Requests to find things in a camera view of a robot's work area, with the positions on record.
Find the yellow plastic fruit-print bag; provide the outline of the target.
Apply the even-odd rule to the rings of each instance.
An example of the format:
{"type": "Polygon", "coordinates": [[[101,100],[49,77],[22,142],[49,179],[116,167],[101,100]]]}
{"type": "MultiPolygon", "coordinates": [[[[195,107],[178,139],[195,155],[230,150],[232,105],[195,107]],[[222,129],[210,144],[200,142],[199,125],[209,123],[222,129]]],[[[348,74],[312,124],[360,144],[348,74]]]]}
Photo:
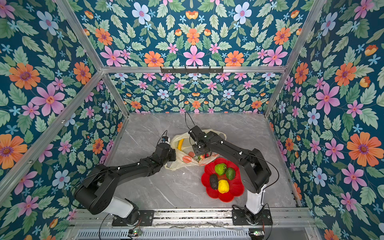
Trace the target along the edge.
{"type": "Polygon", "coordinates": [[[219,154],[212,152],[211,156],[203,161],[198,160],[192,148],[193,140],[189,133],[176,135],[171,139],[171,147],[176,150],[176,161],[168,162],[165,165],[167,170],[175,171],[180,168],[189,166],[205,166],[219,157],[219,154]],[[179,140],[184,139],[182,150],[177,149],[179,140]]]}

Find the dark fake avocado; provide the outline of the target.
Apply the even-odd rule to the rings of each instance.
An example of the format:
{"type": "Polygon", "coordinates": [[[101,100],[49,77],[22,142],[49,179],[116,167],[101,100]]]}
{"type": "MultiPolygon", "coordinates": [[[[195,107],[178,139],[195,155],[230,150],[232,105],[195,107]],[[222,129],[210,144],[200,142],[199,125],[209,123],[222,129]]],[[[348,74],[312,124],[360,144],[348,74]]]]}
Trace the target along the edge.
{"type": "Polygon", "coordinates": [[[219,187],[219,179],[218,179],[218,176],[216,174],[212,174],[210,175],[209,177],[209,183],[210,183],[210,187],[213,189],[213,190],[217,190],[218,187],[219,187]]]}

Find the dark green fake fruit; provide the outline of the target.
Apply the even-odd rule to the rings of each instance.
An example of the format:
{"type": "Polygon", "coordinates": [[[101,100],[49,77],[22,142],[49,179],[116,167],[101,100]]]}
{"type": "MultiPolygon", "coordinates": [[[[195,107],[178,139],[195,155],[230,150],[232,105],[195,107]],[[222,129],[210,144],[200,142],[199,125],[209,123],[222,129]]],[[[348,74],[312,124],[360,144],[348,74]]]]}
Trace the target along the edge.
{"type": "Polygon", "coordinates": [[[235,179],[236,177],[236,171],[235,169],[233,168],[227,168],[226,169],[226,172],[225,172],[225,175],[226,175],[226,178],[229,180],[229,181],[232,181],[235,179]]]}

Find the yellow fake lemon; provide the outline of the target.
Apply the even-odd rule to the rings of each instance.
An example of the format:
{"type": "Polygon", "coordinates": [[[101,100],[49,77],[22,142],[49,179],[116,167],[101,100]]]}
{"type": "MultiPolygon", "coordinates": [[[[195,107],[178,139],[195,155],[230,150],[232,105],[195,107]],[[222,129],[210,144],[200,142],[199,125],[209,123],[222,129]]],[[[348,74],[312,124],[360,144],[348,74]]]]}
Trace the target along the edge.
{"type": "Polygon", "coordinates": [[[227,180],[219,180],[219,187],[218,187],[219,193],[225,194],[225,193],[228,193],[229,190],[230,190],[229,182],[227,180]]]}

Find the red flower-shaped plate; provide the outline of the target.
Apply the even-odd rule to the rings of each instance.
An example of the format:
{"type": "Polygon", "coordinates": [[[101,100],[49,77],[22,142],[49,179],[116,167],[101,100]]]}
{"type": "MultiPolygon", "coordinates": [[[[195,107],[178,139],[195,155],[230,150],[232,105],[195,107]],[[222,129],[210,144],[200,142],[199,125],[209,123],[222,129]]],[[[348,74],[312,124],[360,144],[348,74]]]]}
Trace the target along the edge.
{"type": "Polygon", "coordinates": [[[229,203],[245,192],[239,167],[224,158],[218,158],[205,166],[201,182],[207,195],[229,203]]]}

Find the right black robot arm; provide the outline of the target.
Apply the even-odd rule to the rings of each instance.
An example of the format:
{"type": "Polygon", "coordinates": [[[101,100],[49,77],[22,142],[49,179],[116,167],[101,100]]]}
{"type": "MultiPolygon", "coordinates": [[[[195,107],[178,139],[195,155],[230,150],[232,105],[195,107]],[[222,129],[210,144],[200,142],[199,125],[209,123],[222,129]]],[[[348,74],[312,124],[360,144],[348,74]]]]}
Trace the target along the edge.
{"type": "Polygon", "coordinates": [[[248,191],[245,217],[250,224],[256,224],[264,210],[265,190],[272,175],[262,153],[257,149],[250,151],[237,147],[212,131],[203,132],[198,126],[189,130],[189,135],[195,141],[193,150],[196,155],[217,153],[239,168],[243,186],[248,191]]]}

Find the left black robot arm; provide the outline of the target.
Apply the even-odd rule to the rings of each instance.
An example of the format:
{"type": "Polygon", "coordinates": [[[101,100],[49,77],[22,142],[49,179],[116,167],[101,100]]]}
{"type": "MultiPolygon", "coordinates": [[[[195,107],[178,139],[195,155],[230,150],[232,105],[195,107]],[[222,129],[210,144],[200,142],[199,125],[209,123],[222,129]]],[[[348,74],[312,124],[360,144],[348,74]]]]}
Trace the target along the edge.
{"type": "Polygon", "coordinates": [[[168,136],[162,136],[155,151],[136,163],[117,167],[97,165],[79,184],[74,198],[91,214],[107,213],[121,218],[128,225],[139,220],[139,208],[132,201],[115,197],[117,187],[128,181],[150,177],[158,173],[168,162],[176,160],[168,136]]]}

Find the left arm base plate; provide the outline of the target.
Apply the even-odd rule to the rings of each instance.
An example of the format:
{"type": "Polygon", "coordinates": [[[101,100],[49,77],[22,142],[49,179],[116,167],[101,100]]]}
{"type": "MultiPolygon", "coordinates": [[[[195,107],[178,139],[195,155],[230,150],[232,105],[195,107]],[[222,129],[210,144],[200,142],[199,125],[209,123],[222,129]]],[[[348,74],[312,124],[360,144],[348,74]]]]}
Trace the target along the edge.
{"type": "Polygon", "coordinates": [[[137,210],[130,213],[126,218],[114,216],[113,227],[149,227],[154,220],[155,211],[153,210],[137,210]]]}

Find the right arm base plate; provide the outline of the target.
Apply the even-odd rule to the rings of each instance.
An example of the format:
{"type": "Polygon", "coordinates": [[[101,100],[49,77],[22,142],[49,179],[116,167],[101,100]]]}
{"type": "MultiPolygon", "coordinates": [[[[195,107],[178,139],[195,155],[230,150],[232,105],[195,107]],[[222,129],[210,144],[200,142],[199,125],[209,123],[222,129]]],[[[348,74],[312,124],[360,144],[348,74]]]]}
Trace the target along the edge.
{"type": "Polygon", "coordinates": [[[261,211],[257,214],[253,214],[246,208],[241,208],[238,205],[232,205],[232,220],[234,226],[272,226],[273,220],[269,207],[262,207],[261,211]]]}

